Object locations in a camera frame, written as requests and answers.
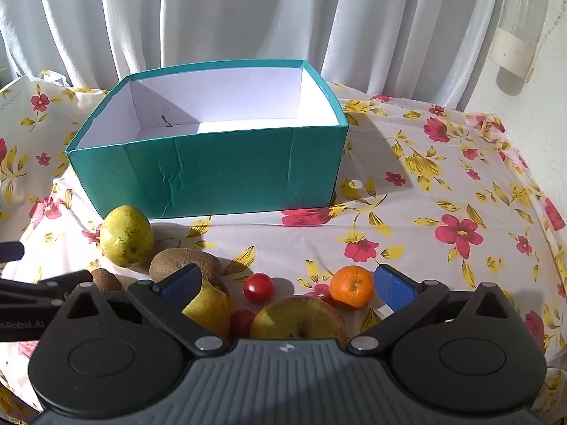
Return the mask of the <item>white curtain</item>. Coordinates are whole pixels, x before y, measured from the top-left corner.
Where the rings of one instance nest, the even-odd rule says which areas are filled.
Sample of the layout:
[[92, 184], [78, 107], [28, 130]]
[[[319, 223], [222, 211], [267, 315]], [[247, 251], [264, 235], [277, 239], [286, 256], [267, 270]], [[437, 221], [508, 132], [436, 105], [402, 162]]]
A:
[[109, 88], [189, 62], [298, 58], [327, 81], [454, 107], [497, 0], [1, 0], [1, 79]]

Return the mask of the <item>floral plastic tablecloth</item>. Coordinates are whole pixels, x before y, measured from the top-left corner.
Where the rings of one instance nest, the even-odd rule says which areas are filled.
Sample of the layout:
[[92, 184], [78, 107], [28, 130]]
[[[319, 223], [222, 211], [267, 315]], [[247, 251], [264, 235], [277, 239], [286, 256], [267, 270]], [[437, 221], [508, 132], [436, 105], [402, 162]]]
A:
[[[566, 419], [566, 223], [509, 144], [501, 120], [333, 85], [350, 129], [336, 198], [327, 207], [204, 215], [153, 226], [157, 254], [189, 248], [215, 256], [235, 311], [254, 273], [280, 295], [329, 299], [343, 267], [388, 264], [416, 281], [469, 290], [497, 283], [544, 353], [535, 409]], [[100, 246], [102, 218], [64, 148], [102, 101], [97, 89], [48, 74], [1, 91], [1, 237], [25, 246], [5, 278], [38, 282], [99, 268], [122, 286], [150, 278], [115, 267]]]

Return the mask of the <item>red cherry tomato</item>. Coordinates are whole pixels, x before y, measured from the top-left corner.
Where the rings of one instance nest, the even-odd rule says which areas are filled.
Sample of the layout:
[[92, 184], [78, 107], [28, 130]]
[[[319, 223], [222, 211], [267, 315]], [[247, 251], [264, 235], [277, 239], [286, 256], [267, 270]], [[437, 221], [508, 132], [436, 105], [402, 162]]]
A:
[[243, 283], [243, 295], [254, 304], [269, 302], [275, 293], [272, 278], [265, 273], [254, 273]]
[[248, 339], [250, 328], [255, 318], [255, 314], [247, 309], [237, 310], [231, 315], [230, 338], [235, 341], [238, 339]]

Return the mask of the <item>teal cardboard box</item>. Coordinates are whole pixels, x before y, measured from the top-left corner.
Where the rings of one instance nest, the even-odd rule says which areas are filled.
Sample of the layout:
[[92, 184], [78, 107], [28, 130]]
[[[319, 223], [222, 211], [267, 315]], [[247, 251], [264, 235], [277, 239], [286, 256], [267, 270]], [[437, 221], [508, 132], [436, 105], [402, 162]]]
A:
[[302, 59], [235, 59], [125, 77], [65, 153], [99, 215], [151, 219], [323, 207], [349, 125]]

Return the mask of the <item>orange mandarin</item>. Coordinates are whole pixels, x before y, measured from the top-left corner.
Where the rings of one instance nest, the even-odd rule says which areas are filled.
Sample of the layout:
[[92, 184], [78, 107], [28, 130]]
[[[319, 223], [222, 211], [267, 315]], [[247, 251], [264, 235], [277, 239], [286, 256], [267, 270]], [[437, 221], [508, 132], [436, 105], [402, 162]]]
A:
[[338, 270], [329, 285], [334, 302], [353, 309], [369, 305], [375, 295], [374, 276], [359, 266], [348, 266]]

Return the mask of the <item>clear wall tube holder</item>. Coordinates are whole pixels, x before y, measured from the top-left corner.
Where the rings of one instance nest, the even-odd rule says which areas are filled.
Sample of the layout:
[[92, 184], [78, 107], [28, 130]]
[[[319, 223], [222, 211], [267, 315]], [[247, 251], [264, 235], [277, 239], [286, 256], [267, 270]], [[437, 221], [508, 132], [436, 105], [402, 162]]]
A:
[[489, 58], [498, 66], [496, 84], [515, 96], [532, 75], [549, 0], [503, 0]]

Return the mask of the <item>large brown kiwi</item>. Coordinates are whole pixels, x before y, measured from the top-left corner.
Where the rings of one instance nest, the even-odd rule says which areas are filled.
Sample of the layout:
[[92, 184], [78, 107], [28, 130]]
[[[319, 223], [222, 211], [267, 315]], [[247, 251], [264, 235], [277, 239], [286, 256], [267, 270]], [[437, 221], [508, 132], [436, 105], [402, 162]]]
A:
[[190, 264], [196, 265], [202, 272], [203, 279], [210, 284], [216, 287], [221, 286], [220, 261], [207, 252], [189, 248], [164, 249], [156, 254], [150, 263], [149, 275], [155, 282], [162, 281]]

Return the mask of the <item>yellow-red apple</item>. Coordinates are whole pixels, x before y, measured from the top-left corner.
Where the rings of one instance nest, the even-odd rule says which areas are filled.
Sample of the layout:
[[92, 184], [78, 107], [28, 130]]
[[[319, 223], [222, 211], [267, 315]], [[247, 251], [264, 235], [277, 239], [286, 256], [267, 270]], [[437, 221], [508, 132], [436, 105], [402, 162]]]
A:
[[292, 295], [262, 308], [250, 327], [250, 338], [261, 340], [334, 339], [341, 346], [347, 328], [338, 311], [318, 297]]

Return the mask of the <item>small brown kiwi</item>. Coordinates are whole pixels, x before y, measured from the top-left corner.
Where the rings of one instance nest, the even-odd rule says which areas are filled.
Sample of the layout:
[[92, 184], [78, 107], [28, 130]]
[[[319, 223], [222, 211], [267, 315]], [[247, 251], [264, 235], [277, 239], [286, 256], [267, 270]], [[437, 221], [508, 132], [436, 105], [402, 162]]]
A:
[[93, 283], [101, 292], [119, 292], [122, 284], [118, 278], [106, 269], [96, 269], [90, 272]]

